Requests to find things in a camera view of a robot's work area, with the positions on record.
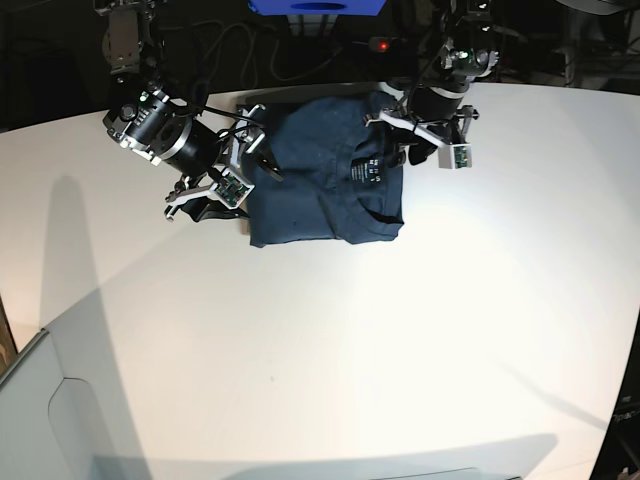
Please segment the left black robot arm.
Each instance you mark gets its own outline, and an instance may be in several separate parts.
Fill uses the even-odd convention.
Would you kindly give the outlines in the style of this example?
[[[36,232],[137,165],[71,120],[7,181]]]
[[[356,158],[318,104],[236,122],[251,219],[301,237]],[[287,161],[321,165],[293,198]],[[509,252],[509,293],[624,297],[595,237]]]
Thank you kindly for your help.
[[[499,57],[491,1],[437,1],[416,44],[415,73],[385,82],[394,102],[365,117],[366,126],[385,128],[389,167],[418,165],[432,154],[441,168],[471,167],[467,136],[479,112],[465,96]]]

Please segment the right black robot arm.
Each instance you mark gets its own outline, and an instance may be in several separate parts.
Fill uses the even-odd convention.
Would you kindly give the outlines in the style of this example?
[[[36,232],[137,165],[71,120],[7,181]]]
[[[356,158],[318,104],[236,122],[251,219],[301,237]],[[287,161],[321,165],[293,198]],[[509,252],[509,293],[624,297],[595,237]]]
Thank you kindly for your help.
[[[164,41],[154,1],[96,1],[107,18],[103,55],[112,79],[103,118],[108,137],[153,166],[166,164],[180,177],[165,198],[164,217],[183,212],[192,221],[238,219],[254,184],[241,171],[248,159],[277,181],[281,168],[260,121],[265,107],[230,112],[208,105],[200,78],[182,97],[165,68]]]

